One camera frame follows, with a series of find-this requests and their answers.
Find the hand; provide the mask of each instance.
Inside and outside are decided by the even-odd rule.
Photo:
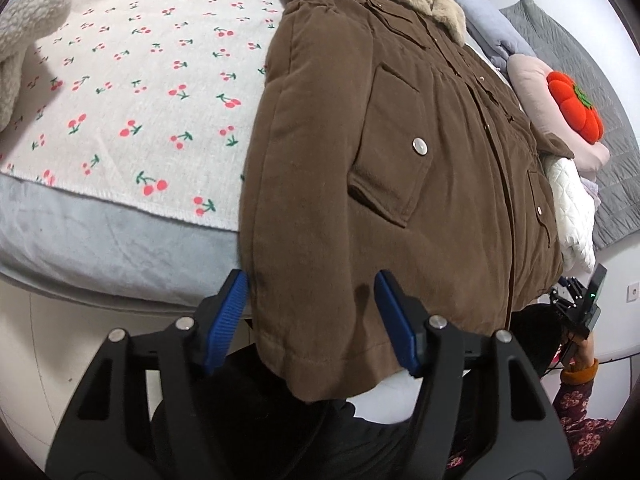
[[[591,368],[595,362],[593,332],[589,334],[587,339],[582,339],[578,335],[569,333],[569,339],[578,347],[578,351],[574,356],[575,363],[572,367],[573,371],[578,372],[580,370]]]

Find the electrical outlet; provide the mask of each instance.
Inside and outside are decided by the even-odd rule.
[[[626,302],[631,303],[638,299],[638,293],[640,292],[640,283],[632,283],[626,288]]]

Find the fur collar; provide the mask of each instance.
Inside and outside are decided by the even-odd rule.
[[[466,42],[466,19],[462,8],[455,0],[395,0],[413,10],[431,16],[447,27],[451,39],[459,46]]]

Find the snap button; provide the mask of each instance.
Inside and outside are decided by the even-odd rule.
[[[420,137],[415,137],[414,139],[414,150],[418,155],[426,155],[429,151],[427,147],[427,143],[424,142]]]

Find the cherry print blanket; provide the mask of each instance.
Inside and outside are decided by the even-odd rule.
[[[27,52],[0,171],[238,231],[266,49],[287,0],[73,0]]]

